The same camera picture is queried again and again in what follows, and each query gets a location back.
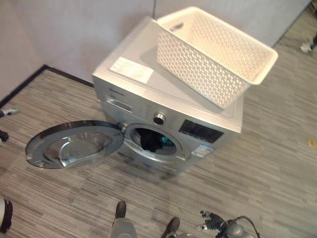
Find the door glass window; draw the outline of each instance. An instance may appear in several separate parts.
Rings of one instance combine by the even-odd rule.
[[[58,160],[63,167],[90,158],[90,163],[97,163],[93,156],[99,158],[111,143],[111,138],[96,132],[80,133],[55,141],[48,146],[43,155],[51,161]]]

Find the small yellow object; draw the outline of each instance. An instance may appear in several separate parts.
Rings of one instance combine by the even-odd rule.
[[[308,139],[308,144],[310,147],[317,148],[317,142],[315,139]]]

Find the black baseboard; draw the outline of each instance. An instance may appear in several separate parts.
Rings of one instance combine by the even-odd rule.
[[[51,71],[51,72],[57,73],[57,74],[59,74],[59,75],[61,75],[61,76],[64,76],[65,78],[72,79],[72,80],[74,80],[74,81],[76,81],[76,82],[85,84],[85,85],[87,85],[87,86],[89,86],[89,87],[94,87],[94,84],[93,84],[93,83],[87,82],[87,81],[85,81],[85,80],[83,80],[83,79],[81,79],[81,78],[78,78],[78,77],[76,77],[76,76],[73,76],[73,75],[71,75],[71,74],[69,74],[69,73],[65,73],[64,71],[61,71],[61,70],[59,70],[59,69],[50,67],[50,66],[48,66],[48,65],[45,65],[45,67],[46,67],[45,69],[47,69],[47,70],[49,70],[49,71]]]
[[[24,87],[26,87],[30,82],[32,82],[32,80],[35,79],[37,76],[39,76],[44,70],[49,70],[51,72],[57,73],[66,78],[72,79],[76,82],[85,84],[90,87],[94,87],[93,83],[87,82],[81,78],[75,77],[69,73],[65,73],[59,69],[56,69],[44,64],[42,67],[36,70],[30,77],[28,77],[24,82],[22,82],[19,86],[17,86],[9,95],[7,95],[4,99],[2,99],[0,101],[0,108],[2,108],[5,104],[7,104],[16,94],[18,94]]]
[[[9,95],[0,101],[0,108],[7,104],[16,94],[18,94],[26,85],[32,82],[40,73],[46,69],[46,65],[43,65],[38,70],[36,70],[30,77],[28,77],[24,82],[17,86]]]

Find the washing machine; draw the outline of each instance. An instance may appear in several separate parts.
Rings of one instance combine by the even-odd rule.
[[[159,31],[144,19],[94,71],[106,121],[40,132],[26,147],[30,164],[84,169],[117,151],[177,175],[239,136],[243,97],[220,109],[166,71],[157,63]]]

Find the washing machine door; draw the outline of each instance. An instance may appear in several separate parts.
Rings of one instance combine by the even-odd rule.
[[[87,169],[116,151],[124,135],[116,125],[99,120],[81,120],[48,128],[27,144],[27,161],[44,169]]]

